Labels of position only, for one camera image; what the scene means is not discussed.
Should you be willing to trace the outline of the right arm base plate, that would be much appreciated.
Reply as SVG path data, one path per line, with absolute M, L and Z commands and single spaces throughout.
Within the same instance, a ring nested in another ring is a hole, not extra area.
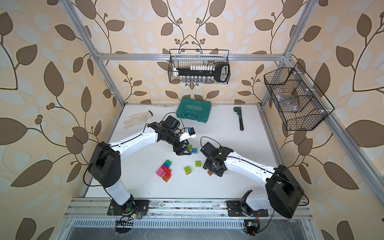
M 253 210 L 245 202 L 232 200 L 226 201 L 229 217 L 268 217 L 269 213 L 265 209 Z

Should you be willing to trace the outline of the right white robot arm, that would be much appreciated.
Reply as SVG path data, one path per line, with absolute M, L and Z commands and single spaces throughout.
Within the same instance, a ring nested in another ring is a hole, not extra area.
M 305 196 L 289 168 L 266 166 L 244 158 L 234 150 L 220 146 L 214 147 L 206 143 L 201 148 L 206 157 L 203 168 L 222 177 L 225 171 L 239 173 L 262 186 L 263 194 L 253 194 L 247 191 L 239 203 L 235 205 L 243 215 L 253 217 L 259 210 L 273 209 L 284 218 L 291 219 Z

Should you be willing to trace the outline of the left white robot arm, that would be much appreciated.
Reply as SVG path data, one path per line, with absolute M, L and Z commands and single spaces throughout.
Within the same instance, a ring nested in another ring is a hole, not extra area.
M 112 198 L 112 202 L 120 207 L 128 207 L 134 204 L 134 197 L 127 190 L 123 181 L 122 162 L 142 148 L 164 141 L 173 147 L 178 156 L 189 156 L 188 139 L 195 138 L 193 127 L 183 128 L 177 133 L 180 122 L 168 116 L 165 120 L 147 124 L 142 131 L 121 141 L 107 144 L 97 144 L 87 171 L 99 182 L 106 193 Z

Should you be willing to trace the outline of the pink lego brick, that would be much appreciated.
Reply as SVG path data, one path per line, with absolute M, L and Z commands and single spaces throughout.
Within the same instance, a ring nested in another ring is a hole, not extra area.
M 156 172 L 156 174 L 160 177 L 160 178 L 162 178 L 163 177 L 163 175 L 166 173 L 166 171 L 163 169 L 163 168 L 159 168 L 158 170 L 157 170 L 157 172 Z

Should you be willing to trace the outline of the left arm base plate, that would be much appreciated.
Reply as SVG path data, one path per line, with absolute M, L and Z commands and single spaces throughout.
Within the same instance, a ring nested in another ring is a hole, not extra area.
M 122 206 L 111 200 L 107 211 L 108 216 L 137 215 L 145 216 L 149 210 L 149 200 L 129 200 Z

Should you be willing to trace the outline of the lime green small lego brick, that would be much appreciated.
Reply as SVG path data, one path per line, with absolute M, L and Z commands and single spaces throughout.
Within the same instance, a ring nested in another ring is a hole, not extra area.
M 185 168 L 184 168 L 184 171 L 185 171 L 185 174 L 186 174 L 186 175 L 189 175 L 189 174 L 192 173 L 192 169 L 191 169 L 190 166 L 185 167 Z

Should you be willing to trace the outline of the red long lego brick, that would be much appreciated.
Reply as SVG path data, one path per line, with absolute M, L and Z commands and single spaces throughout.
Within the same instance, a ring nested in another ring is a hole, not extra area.
M 168 167 L 166 167 L 164 165 L 161 166 L 161 169 L 164 171 L 165 174 L 168 174 L 168 175 L 170 175 L 172 172 Z

